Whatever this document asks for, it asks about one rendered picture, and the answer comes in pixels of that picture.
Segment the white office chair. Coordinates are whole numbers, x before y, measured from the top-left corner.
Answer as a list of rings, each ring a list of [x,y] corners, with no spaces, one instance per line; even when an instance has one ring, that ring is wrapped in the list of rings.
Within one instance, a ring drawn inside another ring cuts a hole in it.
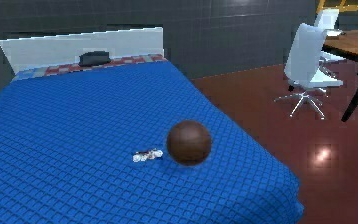
[[[300,87],[302,92],[274,99],[274,101],[290,98],[298,100],[289,114],[290,117],[293,117],[295,112],[305,102],[308,102],[319,114],[320,119],[324,120],[325,115],[320,109],[323,102],[310,95],[310,92],[319,90],[325,93],[327,87],[340,87],[343,85],[342,80],[333,78],[320,70],[320,55],[326,36],[327,33],[324,29],[306,23],[301,23],[296,31],[284,73],[288,78],[289,85],[291,87]]]

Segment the brown wooden desk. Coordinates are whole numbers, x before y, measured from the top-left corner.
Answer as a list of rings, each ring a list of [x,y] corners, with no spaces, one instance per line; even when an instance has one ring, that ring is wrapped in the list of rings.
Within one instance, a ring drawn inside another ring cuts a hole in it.
[[[346,31],[344,35],[327,37],[323,50],[358,63],[358,30]],[[358,106],[358,88],[348,107],[342,115],[341,121],[346,122]]]

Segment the black pillow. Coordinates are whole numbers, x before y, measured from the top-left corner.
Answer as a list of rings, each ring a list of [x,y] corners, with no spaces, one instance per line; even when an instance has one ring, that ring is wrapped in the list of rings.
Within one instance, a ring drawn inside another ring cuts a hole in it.
[[[92,51],[82,54],[79,57],[80,67],[90,67],[107,64],[111,61],[109,53],[106,51]]]

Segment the white game controller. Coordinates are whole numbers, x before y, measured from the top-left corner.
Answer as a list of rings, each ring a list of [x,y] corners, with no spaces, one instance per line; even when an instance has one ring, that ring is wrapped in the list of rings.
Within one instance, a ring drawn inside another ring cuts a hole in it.
[[[132,160],[135,163],[138,163],[138,162],[145,162],[147,160],[154,160],[156,158],[161,158],[162,156],[163,156],[163,151],[154,148],[148,151],[136,152],[133,155]]]

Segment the yellow framed window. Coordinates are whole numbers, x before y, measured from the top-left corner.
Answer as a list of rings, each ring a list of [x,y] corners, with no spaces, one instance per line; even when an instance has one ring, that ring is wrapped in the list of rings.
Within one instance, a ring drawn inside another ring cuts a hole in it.
[[[324,9],[338,9],[340,12],[358,11],[358,0],[318,0],[316,12]]]

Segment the brown ball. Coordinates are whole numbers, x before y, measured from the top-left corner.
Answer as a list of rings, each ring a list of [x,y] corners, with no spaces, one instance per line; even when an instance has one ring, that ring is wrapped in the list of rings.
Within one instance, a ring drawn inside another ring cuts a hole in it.
[[[184,120],[171,128],[166,145],[174,161],[184,166],[195,166],[203,163],[211,153],[212,138],[201,123]]]

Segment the blue quilted bed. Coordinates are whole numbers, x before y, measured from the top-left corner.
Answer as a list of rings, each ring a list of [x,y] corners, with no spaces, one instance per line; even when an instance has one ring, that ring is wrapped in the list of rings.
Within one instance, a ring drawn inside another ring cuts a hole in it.
[[[211,153],[184,166],[171,128],[206,127]],[[136,152],[163,151],[135,163]],[[0,224],[298,224],[293,172],[171,62],[25,73],[0,92]]]

